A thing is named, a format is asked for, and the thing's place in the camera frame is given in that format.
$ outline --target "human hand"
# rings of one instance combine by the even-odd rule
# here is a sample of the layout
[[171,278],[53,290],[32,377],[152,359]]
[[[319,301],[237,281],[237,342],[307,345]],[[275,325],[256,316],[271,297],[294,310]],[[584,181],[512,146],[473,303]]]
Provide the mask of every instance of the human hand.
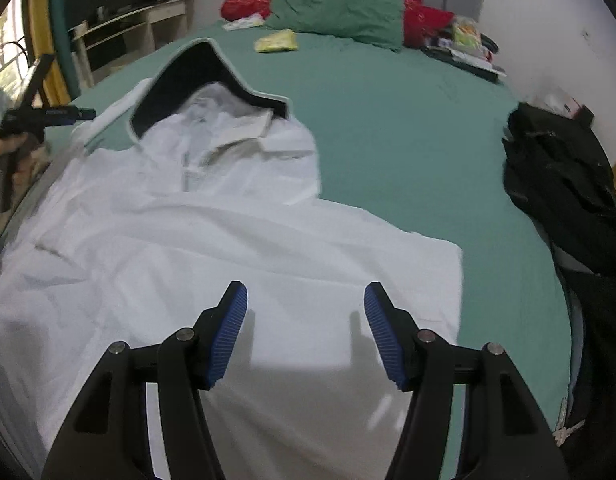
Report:
[[[7,139],[0,139],[0,156],[5,153],[15,152],[18,148],[20,148],[25,139],[27,139],[28,134],[21,134],[17,136],[8,137]],[[24,160],[19,162],[18,167],[16,168],[16,173],[12,180],[15,184],[20,184],[25,182],[30,178],[30,172],[32,171],[32,158],[27,157]]]

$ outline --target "yellow packet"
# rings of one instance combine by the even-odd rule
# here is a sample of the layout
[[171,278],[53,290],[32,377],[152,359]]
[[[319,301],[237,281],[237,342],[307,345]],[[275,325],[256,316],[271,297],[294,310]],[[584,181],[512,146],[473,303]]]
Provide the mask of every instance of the yellow packet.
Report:
[[264,36],[255,41],[257,52],[284,52],[286,50],[299,50],[297,35],[289,28]]

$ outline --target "desk drawer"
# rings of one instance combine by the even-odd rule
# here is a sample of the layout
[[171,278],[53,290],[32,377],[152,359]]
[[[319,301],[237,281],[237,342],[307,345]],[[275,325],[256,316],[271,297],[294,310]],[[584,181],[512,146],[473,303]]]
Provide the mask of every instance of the desk drawer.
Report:
[[177,2],[175,4],[164,4],[156,9],[150,9],[148,12],[148,22],[156,23],[162,20],[167,20],[174,16],[185,14],[185,2]]

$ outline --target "black computer monitor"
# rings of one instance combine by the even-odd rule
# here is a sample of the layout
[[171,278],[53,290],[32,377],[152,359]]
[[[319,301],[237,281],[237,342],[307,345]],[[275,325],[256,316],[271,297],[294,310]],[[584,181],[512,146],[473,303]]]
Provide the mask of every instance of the black computer monitor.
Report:
[[113,15],[131,5],[132,0],[66,0],[66,25],[73,28],[85,20],[96,20],[99,7],[104,7],[108,14]]

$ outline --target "ribbed blue pad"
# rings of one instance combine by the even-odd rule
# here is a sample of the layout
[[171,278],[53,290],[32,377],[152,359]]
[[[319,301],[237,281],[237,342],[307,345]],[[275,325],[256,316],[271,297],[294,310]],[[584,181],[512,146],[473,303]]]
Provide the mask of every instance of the ribbed blue pad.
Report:
[[401,390],[406,384],[403,349],[371,285],[365,288],[363,307],[388,378]]
[[246,287],[241,285],[228,307],[228,313],[223,318],[216,336],[214,336],[210,350],[210,366],[206,377],[210,388],[223,377],[228,367],[228,361],[230,361],[247,309],[248,292]]

